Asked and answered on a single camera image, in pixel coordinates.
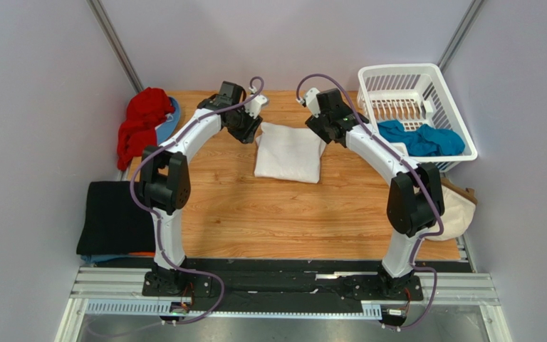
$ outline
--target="red cloth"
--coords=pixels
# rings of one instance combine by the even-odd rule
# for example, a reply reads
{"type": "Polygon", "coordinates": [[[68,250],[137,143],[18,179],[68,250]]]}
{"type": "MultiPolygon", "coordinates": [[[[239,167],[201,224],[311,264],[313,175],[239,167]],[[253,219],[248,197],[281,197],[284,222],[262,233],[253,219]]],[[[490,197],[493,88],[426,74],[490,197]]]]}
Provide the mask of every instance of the red cloth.
{"type": "Polygon", "coordinates": [[[168,113],[174,113],[174,107],[162,89],[147,88],[130,100],[118,131],[118,169],[126,170],[133,157],[157,144],[155,126],[165,122],[168,113]]]}

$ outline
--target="beige bag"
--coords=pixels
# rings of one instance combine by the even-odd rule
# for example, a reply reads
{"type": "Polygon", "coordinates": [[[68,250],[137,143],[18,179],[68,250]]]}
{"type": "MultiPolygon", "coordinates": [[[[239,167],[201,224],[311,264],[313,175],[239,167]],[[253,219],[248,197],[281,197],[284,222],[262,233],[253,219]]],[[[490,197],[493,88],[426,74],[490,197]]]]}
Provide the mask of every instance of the beige bag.
{"type": "MultiPolygon", "coordinates": [[[[427,237],[428,240],[444,241],[460,237],[472,223],[478,200],[474,189],[462,189],[452,184],[447,178],[442,178],[442,197],[444,198],[444,234],[438,237],[427,237]]],[[[431,232],[439,232],[436,223],[431,232]]]]}

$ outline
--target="blue cloth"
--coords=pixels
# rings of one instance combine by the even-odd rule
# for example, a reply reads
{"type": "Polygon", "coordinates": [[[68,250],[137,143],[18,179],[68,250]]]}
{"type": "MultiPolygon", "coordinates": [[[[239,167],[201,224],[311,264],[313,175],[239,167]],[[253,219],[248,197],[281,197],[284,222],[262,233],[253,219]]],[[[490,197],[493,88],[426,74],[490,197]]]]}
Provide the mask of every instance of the blue cloth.
{"type": "Polygon", "coordinates": [[[168,96],[168,98],[170,99],[170,105],[174,107],[174,113],[166,114],[166,121],[155,129],[158,145],[170,138],[181,118],[181,106],[179,105],[179,102],[170,96],[168,96]]]}
{"type": "Polygon", "coordinates": [[[103,261],[109,261],[113,259],[119,259],[119,258],[128,258],[132,255],[128,254],[103,254],[103,255],[83,255],[81,256],[82,260],[92,264],[95,262],[103,262],[103,261]]]}
{"type": "Polygon", "coordinates": [[[422,125],[416,131],[406,132],[398,120],[377,123],[379,133],[390,143],[404,143],[408,155],[414,157],[436,157],[441,155],[460,155],[465,143],[452,130],[436,129],[422,125]]]}

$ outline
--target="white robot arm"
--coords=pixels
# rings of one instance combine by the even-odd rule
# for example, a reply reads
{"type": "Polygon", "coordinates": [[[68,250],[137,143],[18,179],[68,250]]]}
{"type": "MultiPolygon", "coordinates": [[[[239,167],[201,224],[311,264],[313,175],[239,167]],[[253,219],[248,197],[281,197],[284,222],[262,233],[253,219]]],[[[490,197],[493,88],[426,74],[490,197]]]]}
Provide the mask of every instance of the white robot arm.
{"type": "MultiPolygon", "coordinates": [[[[176,144],[147,163],[141,172],[140,192],[143,202],[157,211],[162,218],[162,248],[156,246],[153,278],[146,276],[146,279],[155,284],[155,287],[166,288],[169,293],[175,289],[182,289],[184,284],[180,281],[178,286],[175,286],[178,275],[158,276],[158,272],[165,275],[170,271],[170,266],[161,252],[163,249],[174,264],[183,265],[185,252],[182,246],[181,223],[182,208],[191,192],[189,162],[203,144],[222,128],[227,128],[237,140],[251,143],[262,121],[259,112],[268,104],[268,99],[262,95],[255,97],[238,110],[208,116],[213,110],[239,103],[242,91],[238,85],[224,82],[218,95],[203,101],[192,120],[179,133],[162,143],[176,144]],[[168,166],[168,176],[159,175],[157,171],[164,166],[168,166]],[[159,286],[164,278],[169,279],[166,280],[166,286],[159,286]]],[[[390,153],[389,148],[396,151],[394,147],[385,139],[381,139],[388,148],[382,147],[373,140],[373,135],[356,123],[352,110],[343,102],[338,89],[321,93],[312,88],[303,99],[306,107],[312,112],[312,116],[306,122],[307,126],[326,143],[335,141],[359,154],[390,186],[387,216],[395,230],[382,261],[382,268],[378,270],[378,276],[382,284],[382,293],[388,291],[389,294],[397,294],[414,273],[412,262],[419,249],[419,237],[427,232],[435,221],[432,210],[427,206],[422,194],[415,193],[415,180],[411,180],[406,166],[390,153]]],[[[378,135],[376,126],[362,118],[366,128],[378,135]]],[[[147,148],[143,157],[147,157],[156,149],[157,147],[147,148]]],[[[418,165],[412,158],[396,152],[402,156],[404,163],[415,169],[421,180],[427,183],[428,192],[442,214],[444,203],[438,169],[435,165],[418,165]]],[[[157,215],[154,214],[153,218],[156,223],[157,215]]]]}
{"type": "Polygon", "coordinates": [[[326,143],[335,141],[356,152],[383,177],[390,186],[387,217],[394,227],[392,239],[382,261],[379,276],[390,292],[401,289],[412,276],[412,263],[419,250],[420,235],[427,233],[435,217],[427,205],[424,195],[415,193],[416,182],[412,180],[406,165],[403,165],[390,150],[399,155],[421,180],[427,183],[428,192],[440,214],[444,213],[442,186],[439,171],[433,164],[419,165],[411,157],[396,150],[379,135],[376,125],[361,116],[369,132],[357,123],[353,111],[343,102],[338,89],[321,93],[308,90],[300,102],[312,114],[307,126],[326,143]]]}
{"type": "MultiPolygon", "coordinates": [[[[160,220],[161,248],[155,245],[155,267],[146,275],[146,283],[152,285],[160,294],[171,294],[185,287],[182,275],[171,271],[162,250],[170,261],[182,266],[185,252],[182,243],[182,213],[183,207],[191,193],[189,181],[189,162],[202,148],[208,139],[223,128],[241,143],[252,143],[254,134],[263,119],[259,116],[261,109],[269,104],[267,97],[256,95],[250,102],[240,108],[227,110],[232,105],[241,102],[244,89],[233,83],[223,82],[219,94],[202,101],[198,105],[192,119],[170,139],[162,142],[168,146],[166,150],[157,153],[141,170],[140,195],[143,203],[154,210],[152,213],[154,229],[160,220]],[[213,114],[215,110],[224,109],[222,113],[213,114]],[[168,175],[161,175],[159,169],[168,167],[168,175]]],[[[143,151],[143,160],[159,148],[148,146],[143,151]]]]}

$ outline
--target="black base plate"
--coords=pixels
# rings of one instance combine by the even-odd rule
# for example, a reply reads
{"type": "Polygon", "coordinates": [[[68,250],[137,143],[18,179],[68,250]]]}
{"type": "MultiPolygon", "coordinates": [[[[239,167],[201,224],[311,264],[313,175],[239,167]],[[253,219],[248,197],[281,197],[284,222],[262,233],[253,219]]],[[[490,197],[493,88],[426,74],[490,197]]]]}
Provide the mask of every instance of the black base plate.
{"type": "MultiPolygon", "coordinates": [[[[339,276],[316,279],[312,272],[298,271],[216,271],[225,283],[225,297],[217,311],[360,313],[362,300],[406,301],[402,289],[384,295],[377,275],[339,276]]],[[[219,282],[207,276],[187,275],[197,299],[192,309],[206,310],[221,293],[219,282]]],[[[407,289],[411,300],[423,300],[420,279],[412,276],[407,289]]],[[[144,284],[143,296],[180,296],[182,290],[155,289],[144,284]]]]}

